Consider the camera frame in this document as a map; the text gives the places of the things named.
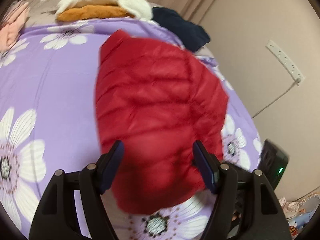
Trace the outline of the pink garment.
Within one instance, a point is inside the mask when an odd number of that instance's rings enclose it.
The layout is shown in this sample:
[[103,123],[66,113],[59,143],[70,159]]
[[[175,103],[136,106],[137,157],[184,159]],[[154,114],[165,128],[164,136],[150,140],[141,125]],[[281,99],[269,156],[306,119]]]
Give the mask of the pink garment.
[[29,14],[29,3],[15,2],[1,20],[1,53],[13,47],[20,30],[24,27]]

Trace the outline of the purple floral bed sheet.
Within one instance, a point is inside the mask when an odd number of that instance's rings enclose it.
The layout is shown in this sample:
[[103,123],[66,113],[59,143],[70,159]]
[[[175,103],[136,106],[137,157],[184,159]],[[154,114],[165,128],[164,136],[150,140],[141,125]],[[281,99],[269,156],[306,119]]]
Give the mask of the purple floral bed sheet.
[[[118,29],[184,49],[165,28],[114,18],[26,28],[13,48],[1,54],[1,204],[27,238],[54,172],[78,171],[99,158],[94,121],[99,48]],[[213,55],[201,54],[196,57],[221,80],[229,96],[223,157],[253,171],[262,147],[258,131]],[[201,193],[160,210],[159,218],[122,213],[111,191],[104,200],[119,239],[200,239],[215,197]]]

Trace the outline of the navy blue garment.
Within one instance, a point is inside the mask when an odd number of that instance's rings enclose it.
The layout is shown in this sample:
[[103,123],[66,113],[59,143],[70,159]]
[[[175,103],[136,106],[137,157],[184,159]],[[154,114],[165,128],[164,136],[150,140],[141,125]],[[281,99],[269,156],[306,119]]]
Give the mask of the navy blue garment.
[[210,36],[197,24],[183,19],[176,11],[166,7],[153,7],[152,20],[174,33],[192,53],[210,42]]

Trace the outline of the red puffer jacket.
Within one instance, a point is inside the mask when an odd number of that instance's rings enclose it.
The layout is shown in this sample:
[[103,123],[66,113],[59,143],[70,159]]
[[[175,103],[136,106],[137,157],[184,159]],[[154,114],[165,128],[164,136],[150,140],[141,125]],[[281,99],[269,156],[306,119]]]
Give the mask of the red puffer jacket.
[[101,149],[125,151],[112,192],[127,213],[151,214],[205,189],[193,143],[222,159],[228,95],[191,52],[118,30],[100,48],[95,112]]

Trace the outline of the orange folded garment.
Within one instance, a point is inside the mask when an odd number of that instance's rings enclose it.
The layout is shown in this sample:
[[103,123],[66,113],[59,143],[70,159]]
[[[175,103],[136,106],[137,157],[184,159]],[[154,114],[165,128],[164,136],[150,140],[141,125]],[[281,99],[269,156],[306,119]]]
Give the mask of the orange folded garment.
[[89,20],[94,18],[123,18],[135,16],[117,5],[86,5],[81,8],[71,8],[60,13],[57,20],[61,22],[73,22],[79,20]]

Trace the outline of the white power strip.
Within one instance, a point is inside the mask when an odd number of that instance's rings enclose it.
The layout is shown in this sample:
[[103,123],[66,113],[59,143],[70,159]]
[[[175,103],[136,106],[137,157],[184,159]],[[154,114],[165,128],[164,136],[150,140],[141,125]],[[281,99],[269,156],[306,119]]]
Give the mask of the white power strip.
[[290,74],[290,76],[298,86],[305,80],[305,77],[298,69],[297,65],[274,41],[269,40],[266,48],[282,64],[282,66],[286,69],[286,71]]

